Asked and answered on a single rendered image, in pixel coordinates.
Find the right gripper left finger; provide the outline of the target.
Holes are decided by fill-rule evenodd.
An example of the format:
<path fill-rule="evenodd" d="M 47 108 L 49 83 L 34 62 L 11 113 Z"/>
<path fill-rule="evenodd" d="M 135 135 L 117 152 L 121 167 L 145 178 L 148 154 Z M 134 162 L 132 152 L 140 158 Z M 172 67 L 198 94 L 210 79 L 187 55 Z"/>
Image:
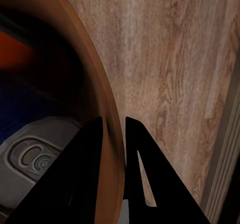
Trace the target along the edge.
<path fill-rule="evenodd" d="M 102 120 L 83 125 L 4 224 L 94 224 Z"/>

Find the trash can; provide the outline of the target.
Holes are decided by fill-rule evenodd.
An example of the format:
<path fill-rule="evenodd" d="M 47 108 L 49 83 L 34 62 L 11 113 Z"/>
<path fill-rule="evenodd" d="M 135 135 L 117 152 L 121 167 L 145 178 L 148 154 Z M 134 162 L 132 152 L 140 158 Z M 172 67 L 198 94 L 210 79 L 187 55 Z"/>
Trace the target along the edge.
<path fill-rule="evenodd" d="M 50 95 L 85 124 L 102 117 L 103 140 L 94 224 L 118 224 L 124 200 L 125 152 L 120 117 L 104 66 L 69 0 L 0 0 L 0 12 L 40 36 L 59 35 L 78 62 L 74 80 Z M 0 224 L 8 217 L 0 213 Z"/>

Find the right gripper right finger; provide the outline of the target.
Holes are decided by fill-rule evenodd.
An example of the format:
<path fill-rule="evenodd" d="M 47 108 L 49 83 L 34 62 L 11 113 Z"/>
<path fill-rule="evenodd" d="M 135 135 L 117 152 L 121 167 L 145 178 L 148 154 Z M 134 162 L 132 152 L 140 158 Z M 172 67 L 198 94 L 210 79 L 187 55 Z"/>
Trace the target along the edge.
<path fill-rule="evenodd" d="M 145 126 L 125 122 L 129 224 L 211 224 Z M 157 207 L 145 203 L 137 150 Z"/>

